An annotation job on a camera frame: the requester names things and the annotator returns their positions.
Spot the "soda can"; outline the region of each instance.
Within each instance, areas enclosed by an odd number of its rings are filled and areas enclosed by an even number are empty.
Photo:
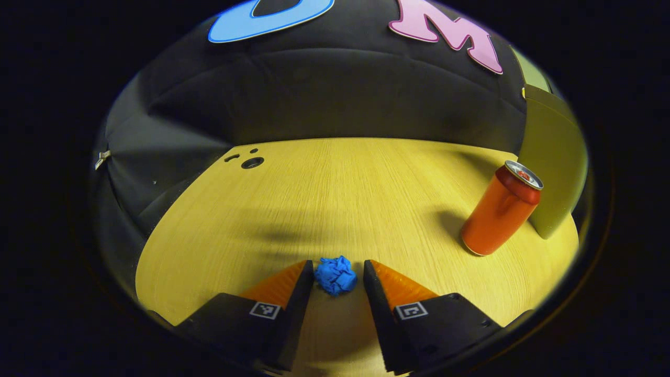
[[[530,169],[507,160],[463,224],[461,238],[473,253],[486,256],[501,247],[540,203],[542,181]]]

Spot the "black fabric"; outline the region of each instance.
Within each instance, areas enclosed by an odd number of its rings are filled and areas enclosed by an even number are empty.
[[[295,0],[263,0],[256,15]],[[459,15],[435,5],[452,19]],[[126,86],[103,122],[96,227],[109,266],[134,295],[144,243],[179,195],[234,145],[330,137],[436,140],[519,153],[523,77],[492,31],[502,75],[389,29],[395,0],[337,0],[295,27],[228,44],[212,17]]]

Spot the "pink letter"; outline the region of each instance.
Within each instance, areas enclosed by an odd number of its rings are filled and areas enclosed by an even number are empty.
[[[449,47],[460,50],[470,38],[472,47],[468,49],[468,55],[491,71],[497,74],[503,73],[491,37],[484,29],[464,18],[459,17],[456,21],[452,21],[425,0],[398,0],[398,6],[400,6],[400,19],[389,23],[394,32],[417,40],[437,42],[440,37],[428,28],[430,19]]]

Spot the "table surface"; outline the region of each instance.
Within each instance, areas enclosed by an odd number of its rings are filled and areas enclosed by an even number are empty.
[[[241,168],[254,157],[265,161]],[[569,268],[578,250],[571,217],[547,240],[526,222],[490,256],[460,244],[458,232],[494,171],[516,159],[383,138],[236,146],[154,229],[138,263],[137,296],[177,325],[219,292],[241,294],[300,260],[344,255],[359,283],[336,298],[314,287],[289,375],[385,376],[363,261],[438,294],[458,292],[502,326],[540,305]]]

